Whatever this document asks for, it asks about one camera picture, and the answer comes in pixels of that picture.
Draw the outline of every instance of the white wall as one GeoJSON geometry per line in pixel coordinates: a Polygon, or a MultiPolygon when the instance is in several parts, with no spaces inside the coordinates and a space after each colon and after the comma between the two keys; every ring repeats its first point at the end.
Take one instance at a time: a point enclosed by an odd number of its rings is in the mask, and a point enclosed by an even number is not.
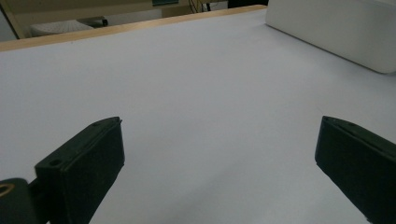
{"type": "Polygon", "coordinates": [[[11,28],[9,27],[6,17],[3,13],[0,13],[0,41],[8,41],[16,39],[14,33],[12,33],[11,28]]]}

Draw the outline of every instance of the table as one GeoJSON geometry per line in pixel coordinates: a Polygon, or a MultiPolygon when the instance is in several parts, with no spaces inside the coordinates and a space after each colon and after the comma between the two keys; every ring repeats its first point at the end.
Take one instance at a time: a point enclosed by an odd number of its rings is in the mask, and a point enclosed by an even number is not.
{"type": "Polygon", "coordinates": [[[0,0],[6,15],[19,38],[31,37],[30,25],[53,21],[97,18],[122,13],[187,7],[188,0],[179,0],[177,4],[152,5],[151,0],[0,0]]]}
{"type": "Polygon", "coordinates": [[[92,223],[367,223],[316,166],[318,130],[396,142],[396,76],[237,10],[0,44],[0,179],[120,116],[126,163],[92,223]]]}

